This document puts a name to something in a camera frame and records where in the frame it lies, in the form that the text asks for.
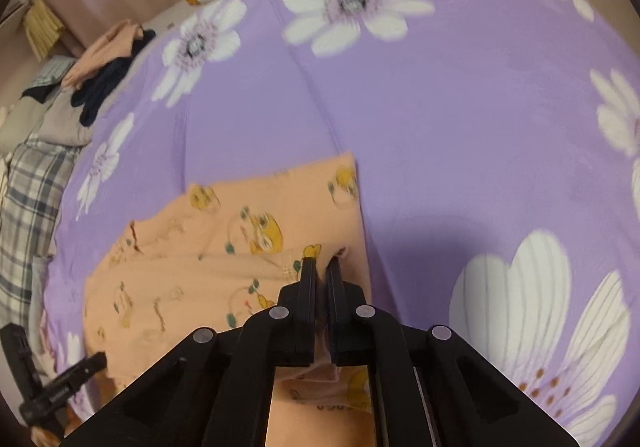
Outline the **peach cartoon print garment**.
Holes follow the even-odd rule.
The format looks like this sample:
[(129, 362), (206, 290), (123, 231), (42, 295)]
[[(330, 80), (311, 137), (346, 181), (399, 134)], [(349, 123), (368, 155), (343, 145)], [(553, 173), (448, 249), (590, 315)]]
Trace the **peach cartoon print garment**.
[(201, 327), (239, 328), (277, 303), (305, 259), (369, 290), (355, 159), (342, 154), (271, 176), (192, 185), (130, 222), (87, 279), (85, 343), (126, 389)]

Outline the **grey plaid blanket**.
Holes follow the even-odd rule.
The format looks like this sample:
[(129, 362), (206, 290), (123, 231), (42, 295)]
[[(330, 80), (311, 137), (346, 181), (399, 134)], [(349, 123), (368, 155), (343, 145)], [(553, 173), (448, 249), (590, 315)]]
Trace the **grey plaid blanket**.
[(9, 161), (1, 201), (1, 322), (26, 326), (32, 301), (32, 261), (46, 255), (58, 221), (77, 147), (29, 138)]

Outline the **purple floral bed sheet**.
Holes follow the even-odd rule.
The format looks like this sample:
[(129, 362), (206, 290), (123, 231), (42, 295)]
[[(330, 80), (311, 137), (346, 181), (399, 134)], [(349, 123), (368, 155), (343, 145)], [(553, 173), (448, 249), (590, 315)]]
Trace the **purple floral bed sheet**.
[(369, 302), (602, 445), (639, 388), (639, 60), (583, 0), (215, 0), (158, 36), (63, 194), (56, 370), (130, 222), (346, 153)]

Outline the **grey folded cloth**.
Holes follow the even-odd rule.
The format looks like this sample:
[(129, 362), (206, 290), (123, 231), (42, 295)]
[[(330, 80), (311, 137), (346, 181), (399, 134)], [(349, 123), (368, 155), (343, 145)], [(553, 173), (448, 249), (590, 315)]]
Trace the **grey folded cloth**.
[(84, 147), (93, 129), (80, 124), (81, 107), (73, 107), (73, 89), (56, 90), (44, 103), (23, 96), (11, 109), (1, 109), (1, 155), (13, 153), (29, 136), (48, 144)]

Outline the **dark navy garment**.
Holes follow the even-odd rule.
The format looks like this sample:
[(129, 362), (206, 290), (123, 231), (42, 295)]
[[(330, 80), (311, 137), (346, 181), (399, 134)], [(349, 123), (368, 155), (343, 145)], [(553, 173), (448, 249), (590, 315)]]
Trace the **dark navy garment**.
[(141, 40), (134, 40), (129, 57), (118, 57), (99, 69), (98, 73), (88, 78), (84, 84), (73, 93), (70, 105), (74, 108), (81, 107), (79, 123), (81, 126), (90, 127), (96, 118), (104, 100), (127, 75), (130, 66), (146, 45), (154, 40), (154, 30), (144, 30)]

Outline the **pink folded garment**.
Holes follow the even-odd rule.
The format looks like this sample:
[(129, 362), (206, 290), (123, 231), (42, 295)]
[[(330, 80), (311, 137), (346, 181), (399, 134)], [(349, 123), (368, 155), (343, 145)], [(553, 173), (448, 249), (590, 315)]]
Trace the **pink folded garment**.
[(132, 46), (142, 40), (143, 29), (139, 23), (127, 19), (109, 28), (95, 40), (63, 77), (63, 88), (81, 88), (85, 81), (118, 58), (132, 56)]

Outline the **yellow woven basket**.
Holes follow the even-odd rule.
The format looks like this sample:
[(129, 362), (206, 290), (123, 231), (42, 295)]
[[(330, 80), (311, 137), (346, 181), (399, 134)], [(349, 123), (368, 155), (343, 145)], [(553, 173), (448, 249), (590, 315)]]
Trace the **yellow woven basket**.
[(47, 58), (65, 30), (63, 22), (43, 0), (32, 0), (23, 18), (23, 28), (38, 61)]

